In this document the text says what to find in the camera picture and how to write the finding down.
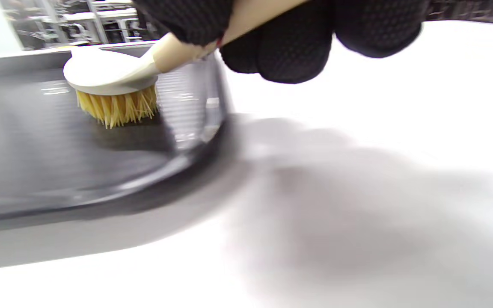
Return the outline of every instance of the white countertop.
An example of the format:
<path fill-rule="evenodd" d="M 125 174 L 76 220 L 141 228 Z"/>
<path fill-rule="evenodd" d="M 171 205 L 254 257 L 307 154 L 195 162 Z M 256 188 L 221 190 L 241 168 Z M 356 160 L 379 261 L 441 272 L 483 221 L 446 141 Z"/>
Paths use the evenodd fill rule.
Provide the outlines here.
<path fill-rule="evenodd" d="M 493 25 L 336 43 L 295 86 L 227 75 L 231 166 L 150 213 L 1 232 L 0 259 L 127 249 L 0 268 L 0 307 L 493 308 Z"/>

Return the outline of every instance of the stainless steel surface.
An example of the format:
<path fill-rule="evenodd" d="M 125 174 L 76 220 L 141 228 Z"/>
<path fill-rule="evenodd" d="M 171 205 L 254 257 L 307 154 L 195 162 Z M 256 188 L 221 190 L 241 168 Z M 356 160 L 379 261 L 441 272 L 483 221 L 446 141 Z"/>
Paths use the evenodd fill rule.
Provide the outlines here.
<path fill-rule="evenodd" d="M 96 29 L 98 30 L 98 36 L 102 39 L 102 43 L 108 44 L 110 41 L 108 41 L 106 31 L 104 30 L 104 26 L 102 25 L 100 16 L 98 16 L 98 10 L 96 9 L 96 6 L 92 5 L 91 0 L 86 0 L 86 3 L 89 6 L 89 10 L 94 13 L 94 24 L 96 25 Z"/>
<path fill-rule="evenodd" d="M 148 45 L 112 49 L 141 55 Z M 223 122 L 212 58 L 159 78 L 158 118 L 107 130 L 77 107 L 62 75 L 69 57 L 0 58 L 0 219 L 119 204 L 196 163 Z"/>
<path fill-rule="evenodd" d="M 117 20 L 117 25 L 119 25 L 119 28 L 121 29 L 121 34 L 123 35 L 123 41 L 125 43 L 130 43 L 131 39 L 134 39 L 135 37 L 131 37 L 129 35 L 129 26 L 127 26 L 127 22 L 129 21 L 136 21 L 138 22 L 137 18 L 124 18 L 124 19 L 118 19 Z"/>
<path fill-rule="evenodd" d="M 49 18 L 53 23 L 54 31 L 57 33 L 60 43 L 67 44 L 68 39 L 65 33 L 60 28 L 60 24 L 61 24 L 60 19 L 58 18 L 58 15 L 56 14 L 54 7 L 51 5 L 51 3 L 48 0 L 41 0 L 41 2 L 43 3 L 43 8 L 45 8 L 45 12 L 47 13 L 47 15 L 49 15 Z"/>

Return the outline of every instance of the brush head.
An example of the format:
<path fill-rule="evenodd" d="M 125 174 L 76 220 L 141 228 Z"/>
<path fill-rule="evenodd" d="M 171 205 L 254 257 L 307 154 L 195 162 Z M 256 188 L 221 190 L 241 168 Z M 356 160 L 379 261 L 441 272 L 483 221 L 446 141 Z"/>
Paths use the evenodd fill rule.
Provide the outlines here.
<path fill-rule="evenodd" d="M 153 118 L 157 111 L 155 85 L 121 95 L 94 95 L 77 90 L 77 105 L 106 128 Z"/>
<path fill-rule="evenodd" d="M 149 88 L 158 71 L 150 58 L 76 47 L 64 65 L 64 78 L 74 89 L 94 95 L 123 95 Z"/>

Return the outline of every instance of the textured glove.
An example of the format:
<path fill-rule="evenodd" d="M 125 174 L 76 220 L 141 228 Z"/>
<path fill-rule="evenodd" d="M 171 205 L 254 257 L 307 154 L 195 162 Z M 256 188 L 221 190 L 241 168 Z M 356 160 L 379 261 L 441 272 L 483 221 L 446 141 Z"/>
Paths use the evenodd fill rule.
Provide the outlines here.
<path fill-rule="evenodd" d="M 233 0 L 135 0 L 150 19 L 186 43 L 206 45 L 227 29 Z M 332 34 L 345 47 L 383 58 L 419 34 L 427 0 L 311 0 L 221 48 L 226 65 L 282 83 L 317 76 Z"/>

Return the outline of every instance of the white brush cap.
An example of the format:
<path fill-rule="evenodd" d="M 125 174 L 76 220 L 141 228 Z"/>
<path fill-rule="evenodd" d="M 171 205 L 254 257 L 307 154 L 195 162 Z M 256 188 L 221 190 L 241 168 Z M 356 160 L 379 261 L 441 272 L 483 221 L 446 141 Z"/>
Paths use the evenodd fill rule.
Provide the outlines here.
<path fill-rule="evenodd" d="M 75 47 L 71 51 L 72 58 L 64 65 L 64 78 L 81 92 L 122 95 L 146 89 L 157 81 L 153 61 L 97 47 Z"/>

